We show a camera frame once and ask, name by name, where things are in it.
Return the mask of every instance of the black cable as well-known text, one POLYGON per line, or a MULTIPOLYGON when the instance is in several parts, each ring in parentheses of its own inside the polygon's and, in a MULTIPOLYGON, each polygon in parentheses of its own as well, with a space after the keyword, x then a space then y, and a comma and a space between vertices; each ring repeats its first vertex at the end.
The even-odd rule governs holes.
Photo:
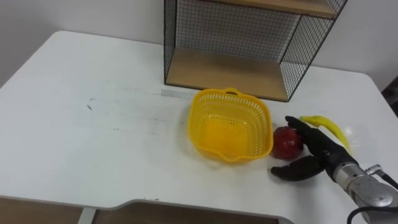
POLYGON ((398 207, 361 207, 353 210, 347 218, 347 224, 351 224, 353 218, 361 212, 396 212, 398 213, 398 207))
POLYGON ((395 187, 398 190, 398 183, 394 181, 394 179, 391 178, 390 175, 384 173, 381 176, 381 179, 383 179, 384 181, 386 181, 387 183, 389 183, 391 186, 395 187))

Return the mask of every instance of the white wall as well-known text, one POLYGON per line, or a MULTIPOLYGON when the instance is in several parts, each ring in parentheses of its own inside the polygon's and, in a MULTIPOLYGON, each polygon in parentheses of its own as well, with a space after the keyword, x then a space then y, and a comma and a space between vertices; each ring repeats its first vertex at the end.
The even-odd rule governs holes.
MULTIPOLYGON (((383 89, 398 75, 397 0, 348 0, 315 65, 367 73, 383 89)), ((55 31, 161 43, 162 0, 0 0, 0 86, 55 31)))

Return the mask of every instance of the wire mesh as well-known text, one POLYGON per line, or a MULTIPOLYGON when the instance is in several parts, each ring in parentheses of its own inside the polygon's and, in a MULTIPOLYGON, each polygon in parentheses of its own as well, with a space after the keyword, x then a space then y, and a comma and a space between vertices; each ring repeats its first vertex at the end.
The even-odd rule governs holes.
POLYGON ((339 14, 341 12, 341 10, 343 10, 344 5, 346 4, 347 0, 327 0, 329 5, 335 9, 335 11, 337 12, 337 14, 339 14))
POLYGON ((280 62, 298 15, 179 0, 177 47, 280 62))
POLYGON ((177 0, 164 0, 164 80, 166 81, 175 49, 177 0))
MULTIPOLYGON (((339 14, 347 0, 328 0, 328 2, 339 14)), ((330 19, 302 16, 280 63, 289 99, 311 66, 334 23, 335 21, 330 19)))

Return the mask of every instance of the table leg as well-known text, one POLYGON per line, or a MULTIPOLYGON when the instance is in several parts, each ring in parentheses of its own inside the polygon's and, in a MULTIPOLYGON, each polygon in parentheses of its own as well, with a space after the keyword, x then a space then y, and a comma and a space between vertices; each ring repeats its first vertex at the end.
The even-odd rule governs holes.
POLYGON ((95 212, 96 209, 94 208, 83 208, 79 222, 77 224, 92 224, 94 221, 95 212))

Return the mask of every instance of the metal cylinder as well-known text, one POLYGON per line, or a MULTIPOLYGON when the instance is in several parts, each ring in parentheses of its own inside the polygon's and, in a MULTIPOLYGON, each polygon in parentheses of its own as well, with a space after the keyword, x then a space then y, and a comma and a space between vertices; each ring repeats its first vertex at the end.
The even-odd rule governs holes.
POLYGON ((349 184, 358 177, 362 177, 367 175, 359 165, 355 163, 342 163, 340 164, 337 169, 333 173, 333 178, 335 179, 336 183, 340 185, 345 191, 349 184))

